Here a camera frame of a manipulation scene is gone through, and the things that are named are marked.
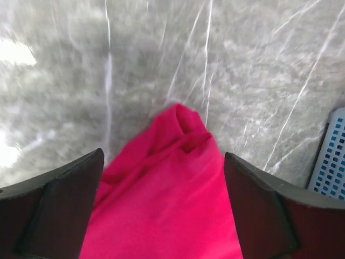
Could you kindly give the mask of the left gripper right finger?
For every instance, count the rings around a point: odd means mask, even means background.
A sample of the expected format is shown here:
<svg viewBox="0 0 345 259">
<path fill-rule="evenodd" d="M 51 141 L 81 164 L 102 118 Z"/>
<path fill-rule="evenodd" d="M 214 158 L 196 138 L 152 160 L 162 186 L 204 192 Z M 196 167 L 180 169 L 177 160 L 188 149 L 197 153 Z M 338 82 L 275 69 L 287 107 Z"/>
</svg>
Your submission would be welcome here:
<svg viewBox="0 0 345 259">
<path fill-rule="evenodd" d="M 297 187 L 226 153 L 244 258 L 344 258 L 344 201 Z"/>
</svg>

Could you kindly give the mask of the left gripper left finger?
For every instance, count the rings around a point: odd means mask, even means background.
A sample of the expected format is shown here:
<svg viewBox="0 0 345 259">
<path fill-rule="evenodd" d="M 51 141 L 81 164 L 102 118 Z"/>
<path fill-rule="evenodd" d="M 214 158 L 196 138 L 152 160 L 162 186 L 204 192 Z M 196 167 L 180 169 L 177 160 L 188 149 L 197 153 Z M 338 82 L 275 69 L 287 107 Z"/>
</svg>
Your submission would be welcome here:
<svg viewBox="0 0 345 259">
<path fill-rule="evenodd" d="M 1 188 L 1 258 L 78 258 L 103 168 L 98 148 Z"/>
</svg>

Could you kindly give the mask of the magenta t shirt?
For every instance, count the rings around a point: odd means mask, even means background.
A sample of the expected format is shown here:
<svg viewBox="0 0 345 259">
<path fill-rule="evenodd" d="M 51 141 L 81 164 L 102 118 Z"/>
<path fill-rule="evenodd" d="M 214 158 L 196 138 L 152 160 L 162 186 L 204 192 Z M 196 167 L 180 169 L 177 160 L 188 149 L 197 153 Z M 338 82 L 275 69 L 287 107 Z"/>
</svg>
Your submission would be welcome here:
<svg viewBox="0 0 345 259">
<path fill-rule="evenodd" d="M 241 258 L 224 158 L 176 104 L 104 171 L 81 258 Z"/>
</svg>

